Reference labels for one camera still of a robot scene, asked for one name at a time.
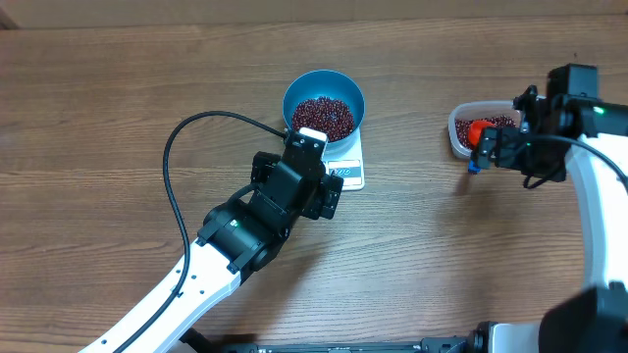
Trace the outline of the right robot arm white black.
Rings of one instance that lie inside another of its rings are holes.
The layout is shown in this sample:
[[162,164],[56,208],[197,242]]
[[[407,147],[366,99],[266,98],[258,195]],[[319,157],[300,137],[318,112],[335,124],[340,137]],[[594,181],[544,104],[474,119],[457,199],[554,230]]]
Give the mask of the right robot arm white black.
[[520,172],[534,189],[571,179],[583,231],[585,276],[577,295],[533,324],[481,323],[467,352],[624,352],[627,349],[627,108],[599,97],[595,66],[551,70],[547,92],[514,98],[518,127],[481,130],[470,172]]

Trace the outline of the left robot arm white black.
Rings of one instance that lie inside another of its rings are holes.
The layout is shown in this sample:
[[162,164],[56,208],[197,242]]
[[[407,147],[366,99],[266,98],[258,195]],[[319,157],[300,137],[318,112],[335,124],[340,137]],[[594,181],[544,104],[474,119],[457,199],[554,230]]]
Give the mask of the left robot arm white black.
[[251,182],[212,209],[183,256],[88,352],[169,352],[205,313],[279,254],[299,218],[333,217],[343,180],[327,173],[324,133],[291,131],[283,154],[254,156]]

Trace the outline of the red measuring scoop blue handle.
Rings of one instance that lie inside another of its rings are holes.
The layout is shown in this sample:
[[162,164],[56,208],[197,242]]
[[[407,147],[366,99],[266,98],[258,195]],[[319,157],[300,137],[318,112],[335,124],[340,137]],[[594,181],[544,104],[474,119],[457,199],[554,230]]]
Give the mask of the red measuring scoop blue handle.
[[494,126],[495,125],[489,121],[478,120],[478,121],[473,121],[469,127],[467,137],[471,145],[471,148],[470,148],[471,157],[470,157],[467,171],[470,175],[476,175],[481,171],[481,169],[474,162],[473,157],[475,156],[476,149],[479,146],[482,131],[486,127],[494,127]]

